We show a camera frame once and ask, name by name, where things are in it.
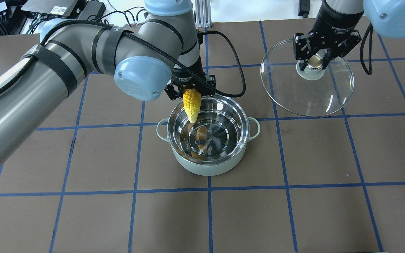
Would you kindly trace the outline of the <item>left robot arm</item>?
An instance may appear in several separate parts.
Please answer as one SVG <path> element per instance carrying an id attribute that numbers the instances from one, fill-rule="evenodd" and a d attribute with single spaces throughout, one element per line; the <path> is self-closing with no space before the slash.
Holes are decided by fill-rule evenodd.
<path id="1" fill-rule="evenodd" d="M 53 19 L 20 61 L 0 76 L 0 165 L 92 72 L 113 76 L 126 94 L 157 99 L 169 83 L 179 93 L 216 92 L 200 63 L 191 0 L 146 0 L 137 33 L 99 21 Z"/>

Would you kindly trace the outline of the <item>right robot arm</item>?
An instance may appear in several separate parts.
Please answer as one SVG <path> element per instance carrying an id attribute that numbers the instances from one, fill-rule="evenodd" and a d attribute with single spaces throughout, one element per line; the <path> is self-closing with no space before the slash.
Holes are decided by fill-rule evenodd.
<path id="1" fill-rule="evenodd" d="M 363 37 L 355 29 L 366 16 L 370 25 Z M 388 38 L 405 37 L 405 0 L 323 0 L 313 28 L 294 35 L 294 55 L 297 70 L 305 71 L 310 59 L 320 50 L 327 52 L 321 59 L 325 70 L 331 60 L 344 57 L 372 32 Z"/>

